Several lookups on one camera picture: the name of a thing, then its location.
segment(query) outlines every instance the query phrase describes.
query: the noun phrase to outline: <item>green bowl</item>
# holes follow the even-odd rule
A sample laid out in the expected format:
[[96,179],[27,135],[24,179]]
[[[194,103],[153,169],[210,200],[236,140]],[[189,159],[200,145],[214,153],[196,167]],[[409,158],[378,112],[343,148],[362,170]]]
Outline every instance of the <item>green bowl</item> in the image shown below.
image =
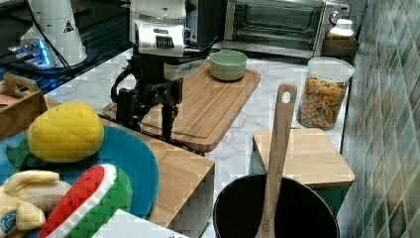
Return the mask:
[[245,74],[247,56],[240,52],[222,50],[209,59],[211,74],[220,80],[238,80]]

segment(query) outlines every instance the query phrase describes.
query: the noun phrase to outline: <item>wooden spatula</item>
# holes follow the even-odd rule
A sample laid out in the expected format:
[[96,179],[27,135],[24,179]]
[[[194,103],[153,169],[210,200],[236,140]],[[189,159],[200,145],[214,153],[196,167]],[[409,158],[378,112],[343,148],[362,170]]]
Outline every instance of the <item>wooden spatula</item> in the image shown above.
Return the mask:
[[[290,93],[290,100],[283,101],[283,96]],[[271,147],[269,150],[268,170],[265,182],[265,194],[257,238],[274,238],[274,218],[283,175],[284,161],[296,101],[296,86],[283,83],[278,88],[272,128]]]

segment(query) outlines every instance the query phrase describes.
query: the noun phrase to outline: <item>wooden box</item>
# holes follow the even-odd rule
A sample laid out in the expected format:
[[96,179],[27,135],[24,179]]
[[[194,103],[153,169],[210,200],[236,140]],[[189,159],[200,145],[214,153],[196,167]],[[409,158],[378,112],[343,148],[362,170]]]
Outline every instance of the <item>wooden box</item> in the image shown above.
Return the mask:
[[[47,105],[38,85],[30,79],[6,72],[0,81],[0,141],[26,131]],[[18,85],[28,88],[21,91]]]

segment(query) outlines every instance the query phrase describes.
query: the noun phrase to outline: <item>tiled wall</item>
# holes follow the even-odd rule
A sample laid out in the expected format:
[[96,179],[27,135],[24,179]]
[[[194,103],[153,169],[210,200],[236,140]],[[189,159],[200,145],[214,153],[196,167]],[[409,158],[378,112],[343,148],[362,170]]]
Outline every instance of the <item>tiled wall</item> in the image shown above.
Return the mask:
[[348,0],[348,1],[352,8],[350,11],[350,20],[352,20],[353,23],[355,24],[354,30],[356,30],[357,26],[361,22],[362,14],[364,12],[364,8],[368,0]]
[[343,156],[342,237],[420,237],[420,1],[370,1]]

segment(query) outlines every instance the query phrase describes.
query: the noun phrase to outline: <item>toaster oven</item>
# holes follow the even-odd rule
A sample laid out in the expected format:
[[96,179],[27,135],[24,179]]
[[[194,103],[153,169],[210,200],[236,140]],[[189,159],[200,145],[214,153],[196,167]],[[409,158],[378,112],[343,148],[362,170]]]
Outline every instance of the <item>toaster oven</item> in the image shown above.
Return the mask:
[[311,59],[350,5],[322,0],[228,0],[223,47]]

